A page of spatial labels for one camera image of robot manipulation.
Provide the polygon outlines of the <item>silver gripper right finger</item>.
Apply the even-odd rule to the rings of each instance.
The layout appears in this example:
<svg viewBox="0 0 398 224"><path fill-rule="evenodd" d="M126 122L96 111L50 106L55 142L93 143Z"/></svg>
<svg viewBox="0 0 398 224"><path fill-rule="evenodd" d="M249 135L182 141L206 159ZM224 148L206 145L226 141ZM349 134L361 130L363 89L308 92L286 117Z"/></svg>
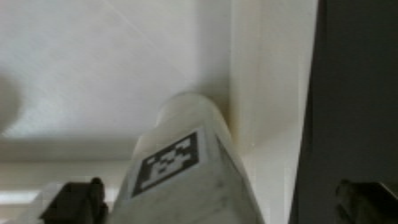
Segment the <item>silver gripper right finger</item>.
<svg viewBox="0 0 398 224"><path fill-rule="evenodd" d="M398 183L343 180L334 224L398 224Z"/></svg>

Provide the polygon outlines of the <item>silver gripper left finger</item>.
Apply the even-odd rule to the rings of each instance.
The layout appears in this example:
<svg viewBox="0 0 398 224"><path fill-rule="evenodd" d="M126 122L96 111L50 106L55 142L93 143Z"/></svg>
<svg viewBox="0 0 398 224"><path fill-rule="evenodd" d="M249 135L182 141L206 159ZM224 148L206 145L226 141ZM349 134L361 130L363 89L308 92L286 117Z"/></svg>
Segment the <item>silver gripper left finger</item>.
<svg viewBox="0 0 398 224"><path fill-rule="evenodd" d="M89 182L52 183L39 192L18 224L105 224L109 205L105 184L98 177Z"/></svg>

